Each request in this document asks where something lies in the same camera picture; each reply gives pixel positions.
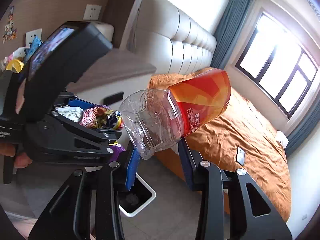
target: blue curtain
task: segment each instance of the blue curtain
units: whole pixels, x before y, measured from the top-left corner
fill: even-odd
[[[217,39],[210,66],[224,69],[236,45],[252,0],[230,0],[217,30],[213,36]]]
[[[289,157],[308,137],[314,127],[320,121],[320,93],[311,105],[299,125],[288,136],[289,143],[285,148],[285,155]]]

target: wall outlet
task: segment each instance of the wall outlet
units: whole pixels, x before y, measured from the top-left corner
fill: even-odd
[[[97,21],[99,18],[100,10],[101,5],[87,4],[87,7],[84,11],[83,19],[85,21]]]
[[[31,32],[26,33],[26,47],[30,47],[30,43],[32,43],[33,39],[38,36],[41,39],[42,29],[33,30]]]

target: clear plastic bottle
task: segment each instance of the clear plastic bottle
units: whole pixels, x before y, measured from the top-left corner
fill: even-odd
[[[227,73],[210,69],[167,90],[134,93],[122,102],[120,112],[132,143],[147,160],[221,115],[230,95]]]
[[[132,143],[145,160],[181,139],[183,120],[170,90],[136,92],[122,102],[120,112]]]

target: white leather headboard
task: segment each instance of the white leather headboard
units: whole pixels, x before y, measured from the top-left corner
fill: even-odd
[[[167,0],[143,0],[130,50],[154,65],[156,73],[191,73],[207,67],[217,41]]]

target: colorful packaging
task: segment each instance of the colorful packaging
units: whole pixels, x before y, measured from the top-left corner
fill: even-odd
[[[120,112],[108,106],[96,106],[84,110],[80,125],[91,129],[121,130],[123,128]]]
[[[220,116],[229,104],[231,85],[227,73],[210,69],[168,88],[180,108],[186,136]]]
[[[120,152],[125,151],[125,148],[120,143],[117,143],[117,141],[115,141],[114,144],[109,144],[109,148],[113,150],[113,155],[110,157],[108,163],[116,161],[119,157]]]

